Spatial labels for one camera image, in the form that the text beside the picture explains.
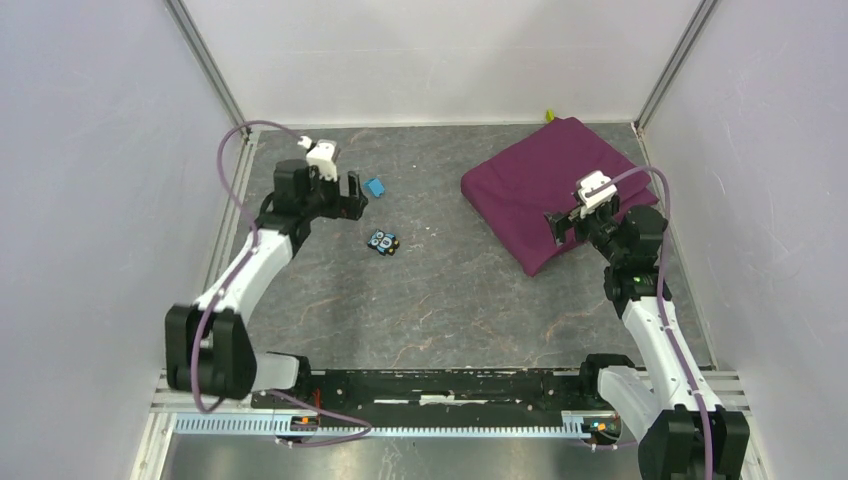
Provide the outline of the blue small block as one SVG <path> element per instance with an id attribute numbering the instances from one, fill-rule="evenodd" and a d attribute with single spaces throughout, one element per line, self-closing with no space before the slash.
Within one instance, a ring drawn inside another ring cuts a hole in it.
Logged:
<path id="1" fill-rule="evenodd" d="M 363 188 L 374 198 L 380 198 L 385 194 L 385 187 L 379 178 L 370 178 L 363 183 Z"/>

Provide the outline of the purple cloth wrap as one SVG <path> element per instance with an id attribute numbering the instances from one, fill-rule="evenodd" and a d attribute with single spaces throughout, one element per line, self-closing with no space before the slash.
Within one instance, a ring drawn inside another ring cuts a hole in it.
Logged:
<path id="1" fill-rule="evenodd" d="M 635 164 L 574 117 L 557 118 L 460 180 L 464 197 L 523 272 L 533 277 L 552 258 L 579 246 L 569 231 L 556 243 L 544 217 L 577 206 L 577 182 L 599 170 L 613 178 Z"/>

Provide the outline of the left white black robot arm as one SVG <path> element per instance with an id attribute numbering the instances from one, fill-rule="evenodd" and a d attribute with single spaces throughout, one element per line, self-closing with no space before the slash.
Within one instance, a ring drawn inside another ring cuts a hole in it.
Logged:
<path id="1" fill-rule="evenodd" d="M 189 305 L 165 315 L 165 373 L 168 386 L 196 397 L 240 400 L 259 380 L 277 377 L 275 392 L 290 407 L 306 405 L 313 379 L 299 371 L 298 357 L 260 358 L 247 332 L 259 300 L 277 274 L 297 255 L 317 218 L 357 221 L 368 204 L 359 175 L 347 186 L 324 179 L 304 160 L 276 164 L 273 189 L 263 199 L 246 242 L 219 279 Z"/>

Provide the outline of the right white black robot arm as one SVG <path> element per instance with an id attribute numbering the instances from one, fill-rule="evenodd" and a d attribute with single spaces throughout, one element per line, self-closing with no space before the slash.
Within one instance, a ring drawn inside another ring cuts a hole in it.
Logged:
<path id="1" fill-rule="evenodd" d="M 573 232 L 607 261 L 605 295 L 635 340 L 650 379 L 643 383 L 624 360 L 594 356 L 588 361 L 594 371 L 577 382 L 578 396 L 591 408 L 614 408 L 638 445 L 642 478 L 739 479 L 749 424 L 714 393 L 680 332 L 665 282 L 668 222 L 644 205 L 617 219 L 618 206 L 613 198 L 591 213 L 545 216 L 556 241 Z"/>

